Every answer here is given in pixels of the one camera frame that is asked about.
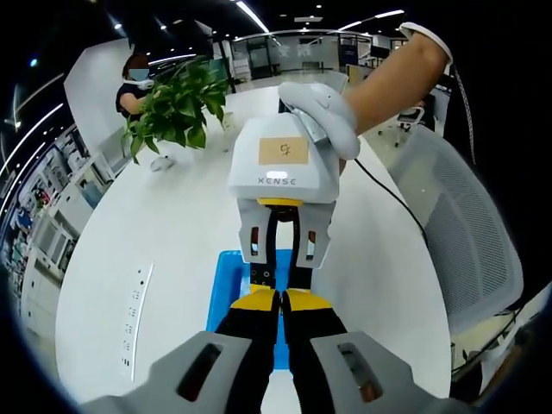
blue tray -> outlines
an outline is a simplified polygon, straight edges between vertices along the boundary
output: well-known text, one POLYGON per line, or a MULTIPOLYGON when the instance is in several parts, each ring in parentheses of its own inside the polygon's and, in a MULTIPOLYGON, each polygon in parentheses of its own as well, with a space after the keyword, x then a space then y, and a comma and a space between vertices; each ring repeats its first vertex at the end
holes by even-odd
MULTIPOLYGON (((283 292, 287 287, 291 250, 277 250, 276 289, 283 292)), ((249 264, 243 262, 242 252, 230 250, 218 256, 215 283, 210 295, 207 330, 214 332, 238 298, 249 294, 249 264)), ((285 343, 284 319, 279 316, 278 340, 274 347, 274 369, 289 369, 289 349, 285 343)))

label sticker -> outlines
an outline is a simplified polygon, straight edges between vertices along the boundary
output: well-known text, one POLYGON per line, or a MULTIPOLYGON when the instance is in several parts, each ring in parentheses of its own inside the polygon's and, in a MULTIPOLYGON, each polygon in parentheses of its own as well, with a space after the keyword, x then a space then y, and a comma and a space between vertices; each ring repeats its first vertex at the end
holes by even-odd
POLYGON ((302 136, 260 138, 259 165, 308 164, 309 142, 302 136))

black cable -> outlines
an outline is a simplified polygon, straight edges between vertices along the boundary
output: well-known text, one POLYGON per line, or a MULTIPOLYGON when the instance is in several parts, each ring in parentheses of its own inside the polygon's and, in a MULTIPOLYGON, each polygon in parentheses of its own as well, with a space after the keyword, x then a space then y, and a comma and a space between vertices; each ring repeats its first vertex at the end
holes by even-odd
POLYGON ((487 351, 494 343, 496 340, 498 340, 505 332, 508 328, 510 328, 510 326, 516 322, 517 318, 518 318, 518 315, 519 313, 524 309, 525 305, 523 305, 521 308, 519 308, 518 310, 516 310, 514 312, 514 316, 512 317, 512 319, 510 319, 510 321, 506 324, 506 326, 501 329, 497 335, 495 335, 493 338, 491 338, 491 340, 489 342, 487 342, 485 344, 485 346, 480 349, 480 351, 475 354, 475 356, 473 358, 470 358, 468 361, 464 362, 462 365, 460 365, 459 367, 456 367, 455 369, 452 370, 452 374, 455 374, 459 371, 461 371, 464 367, 467 367, 468 365, 474 363, 474 361, 477 361, 477 359, 483 355, 483 353, 485 351, 487 351))
POLYGON ((406 211, 408 211, 408 214, 411 215, 411 217, 414 219, 414 221, 416 222, 417 226, 420 228, 420 231, 422 232, 422 237, 423 237, 423 241, 425 242, 425 246, 426 247, 429 247, 429 243, 428 243, 428 236, 425 234, 425 230, 423 229, 423 225, 419 222, 419 220, 416 218, 416 216, 414 216, 414 213, 412 213, 412 210, 408 207, 408 205, 406 205, 403 200, 401 200, 399 197, 397 197, 395 195, 395 193, 391 190, 389 190, 387 187, 385 187, 383 184, 381 184, 363 165, 360 161, 358 161, 357 159, 354 160, 354 162, 356 162, 357 166, 359 166, 361 168, 361 170, 367 174, 368 177, 370 177, 373 181, 375 181, 375 183, 377 185, 379 185, 381 188, 383 188, 385 191, 387 191, 389 194, 391 194, 393 196, 393 198, 395 198, 399 203, 401 203, 401 205, 403 207, 405 207, 406 211))

ceiling light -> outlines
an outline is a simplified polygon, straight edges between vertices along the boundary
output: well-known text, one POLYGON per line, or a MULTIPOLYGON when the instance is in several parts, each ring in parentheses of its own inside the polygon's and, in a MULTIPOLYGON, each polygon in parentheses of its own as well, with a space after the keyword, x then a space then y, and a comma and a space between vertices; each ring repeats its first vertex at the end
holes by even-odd
POLYGON ((183 59, 183 58, 193 58, 194 56, 196 56, 195 53, 182 54, 180 56, 172 56, 171 58, 164 58, 164 59, 154 60, 153 62, 149 62, 149 65, 157 65, 158 63, 169 62, 171 60, 178 60, 178 59, 183 59))
POLYGON ((354 22, 354 23, 350 23, 348 24, 347 26, 343 26, 342 28, 339 28, 337 30, 345 30, 345 29, 348 29, 348 28, 352 28, 354 26, 358 26, 359 24, 361 24, 362 22, 359 20, 358 22, 354 22))
POLYGON ((19 141, 19 143, 16 145, 16 147, 14 148, 14 150, 11 152, 10 155, 8 155, 8 158, 6 159, 6 161, 4 162, 2 168, 0 169, 0 176, 2 176, 2 173, 4 172, 4 170, 6 169, 6 166, 8 165, 9 161, 14 157, 14 154, 16 153, 16 151, 19 149, 19 147, 21 145, 23 145, 23 143, 30 137, 30 135, 36 131, 36 129, 38 127, 40 127, 40 125, 46 121, 56 110, 58 110, 59 108, 61 108, 63 106, 62 103, 60 103, 58 106, 56 106, 54 109, 52 109, 50 112, 48 112, 46 115, 44 115, 44 117, 42 117, 42 119, 40 119, 40 121, 38 121, 33 128, 31 128, 27 134, 25 134, 25 136, 23 136, 23 138, 19 141))
POLYGON ((17 180, 21 178, 21 176, 23 175, 23 173, 27 169, 28 165, 33 161, 33 158, 41 151, 42 147, 44 147, 45 145, 46 145, 46 143, 42 142, 42 144, 38 148, 36 148, 36 151, 34 151, 33 155, 31 155, 31 158, 28 159, 28 161, 25 163, 25 165, 23 166, 23 168, 21 169, 19 174, 17 174, 16 179, 14 179, 13 184, 9 188, 8 192, 6 193, 6 197, 3 200, 2 207, 0 207, 0 212, 2 212, 4 210, 4 208, 6 207, 6 204, 8 203, 8 200, 9 200, 9 196, 11 195, 11 192, 14 190, 14 188, 16 186, 16 183, 17 183, 17 180))
POLYGON ((404 10, 394 10, 394 11, 388 11, 387 13, 381 13, 380 15, 374 16, 376 19, 380 19, 382 17, 388 17, 388 16, 395 16, 395 15, 402 15, 405 11, 404 10))
POLYGON ((260 18, 247 6, 244 2, 238 2, 236 3, 237 6, 249 17, 251 17, 251 20, 253 20, 257 26, 260 27, 260 29, 265 33, 270 33, 270 30, 268 30, 267 26, 260 20, 260 18))

glass partition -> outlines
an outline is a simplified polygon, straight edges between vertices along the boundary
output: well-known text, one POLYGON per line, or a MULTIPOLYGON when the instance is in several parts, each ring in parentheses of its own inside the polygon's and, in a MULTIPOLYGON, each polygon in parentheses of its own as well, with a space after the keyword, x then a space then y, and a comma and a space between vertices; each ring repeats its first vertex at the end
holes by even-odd
POLYGON ((368 66, 372 38, 349 31, 288 30, 237 39, 231 45, 237 77, 246 81, 288 72, 347 73, 347 66, 368 66))

